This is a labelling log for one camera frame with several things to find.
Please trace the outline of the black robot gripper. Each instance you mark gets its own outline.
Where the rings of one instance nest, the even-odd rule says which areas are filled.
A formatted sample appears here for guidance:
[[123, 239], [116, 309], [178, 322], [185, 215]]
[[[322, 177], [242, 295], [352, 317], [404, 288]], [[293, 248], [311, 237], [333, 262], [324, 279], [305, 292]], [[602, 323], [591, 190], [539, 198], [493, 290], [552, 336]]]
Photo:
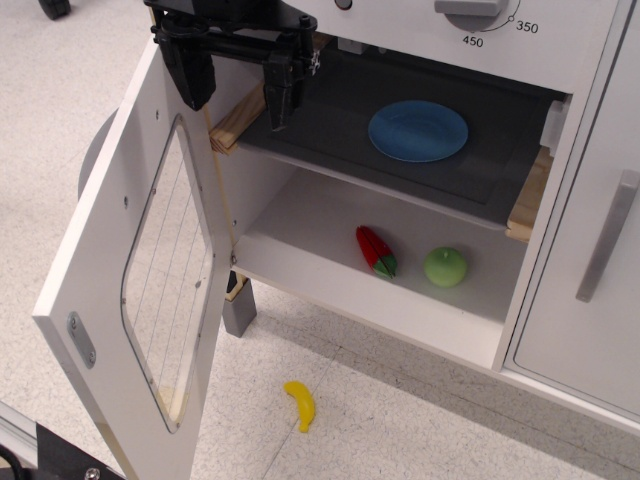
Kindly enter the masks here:
[[271, 129], [284, 129], [314, 74], [317, 20], [284, 1], [147, 1], [152, 33], [184, 103], [199, 111], [216, 89], [210, 55], [263, 63]]

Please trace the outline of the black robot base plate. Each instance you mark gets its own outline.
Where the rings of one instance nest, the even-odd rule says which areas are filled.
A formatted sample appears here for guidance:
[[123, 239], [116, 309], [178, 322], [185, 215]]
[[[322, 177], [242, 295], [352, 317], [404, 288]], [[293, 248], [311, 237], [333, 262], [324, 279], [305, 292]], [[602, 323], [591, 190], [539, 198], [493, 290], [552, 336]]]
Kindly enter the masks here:
[[37, 468], [33, 479], [121, 480], [124, 476], [46, 427], [36, 425]]

